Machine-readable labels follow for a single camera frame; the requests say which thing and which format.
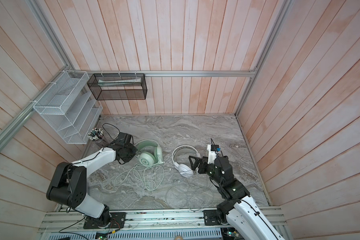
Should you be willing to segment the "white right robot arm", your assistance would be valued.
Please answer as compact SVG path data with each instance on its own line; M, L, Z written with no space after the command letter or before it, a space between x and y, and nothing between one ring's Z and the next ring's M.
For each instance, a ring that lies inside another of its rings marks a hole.
M282 240L280 234L265 217L247 188L233 173L227 156L217 157L208 164L207 157L189 157L192 170L210 177L224 201L217 205L221 224L235 228L245 240Z

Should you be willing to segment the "mint green headphones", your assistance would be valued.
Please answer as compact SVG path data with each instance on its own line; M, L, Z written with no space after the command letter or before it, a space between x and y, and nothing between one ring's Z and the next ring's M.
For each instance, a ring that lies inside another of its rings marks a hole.
M163 150L155 140L141 140L136 143L139 162L145 167L153 167L164 163ZM153 148L153 153L145 151L145 148Z

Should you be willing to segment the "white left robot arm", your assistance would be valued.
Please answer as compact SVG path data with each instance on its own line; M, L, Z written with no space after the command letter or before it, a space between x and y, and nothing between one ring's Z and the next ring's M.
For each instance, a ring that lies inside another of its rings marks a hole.
M47 199L83 214L100 228L107 227L111 222L109 207L88 194L87 178L114 161L129 162L136 153L133 136L119 133L96 153L72 163L58 164L46 193Z

